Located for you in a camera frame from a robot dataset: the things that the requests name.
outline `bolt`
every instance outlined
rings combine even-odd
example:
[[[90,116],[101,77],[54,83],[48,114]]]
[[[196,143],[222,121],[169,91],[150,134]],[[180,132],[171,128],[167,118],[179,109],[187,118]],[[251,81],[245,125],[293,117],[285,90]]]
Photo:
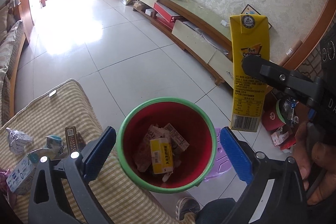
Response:
[[[71,157],[72,159],[76,159],[76,158],[78,158],[78,157],[79,157],[79,152],[78,152],[78,151],[72,152],[72,153],[70,154],[70,157]]]
[[[295,159],[293,157],[288,157],[288,162],[290,162],[291,164],[294,164]]]
[[[40,158],[40,162],[46,162],[48,160],[47,156],[43,156]]]
[[[263,152],[257,152],[256,156],[258,159],[261,159],[261,160],[265,158],[265,154]]]
[[[282,81],[282,82],[283,82],[283,81],[285,81],[285,80],[286,80],[286,76],[285,76],[285,75],[280,75],[280,76],[279,76],[279,79],[280,79],[280,81]]]

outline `cardboard tube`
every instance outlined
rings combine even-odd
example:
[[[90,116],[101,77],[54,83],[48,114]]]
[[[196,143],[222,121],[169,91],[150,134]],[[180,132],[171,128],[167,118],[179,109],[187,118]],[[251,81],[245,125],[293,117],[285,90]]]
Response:
[[[283,66],[289,59],[290,57],[296,52],[296,50],[302,45],[302,41],[299,39],[297,40],[286,52],[285,57],[279,62],[279,66]]]

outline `yellow carton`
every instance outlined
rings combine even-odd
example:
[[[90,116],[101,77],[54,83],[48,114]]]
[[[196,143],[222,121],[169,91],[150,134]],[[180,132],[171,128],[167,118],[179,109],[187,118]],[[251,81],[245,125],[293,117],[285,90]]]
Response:
[[[151,153],[154,174],[173,171],[173,154],[166,138],[151,140]]]
[[[250,54],[269,60],[268,19],[261,15],[231,16],[230,28],[235,76],[231,128],[256,132],[266,84],[246,75],[242,61]]]

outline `drawer handle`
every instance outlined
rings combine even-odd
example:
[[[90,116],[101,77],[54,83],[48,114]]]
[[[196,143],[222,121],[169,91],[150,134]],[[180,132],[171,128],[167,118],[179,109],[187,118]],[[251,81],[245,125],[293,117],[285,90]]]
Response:
[[[226,73],[233,79],[233,76],[231,75],[231,73],[229,73],[228,71]]]

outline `shoe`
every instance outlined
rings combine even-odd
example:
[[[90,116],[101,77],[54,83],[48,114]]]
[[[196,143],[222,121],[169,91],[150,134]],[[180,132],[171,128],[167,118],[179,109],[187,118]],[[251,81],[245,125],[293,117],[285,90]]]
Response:
[[[186,213],[197,214],[201,210],[201,207],[196,199],[191,197],[181,198],[176,205],[176,219],[183,220]]]

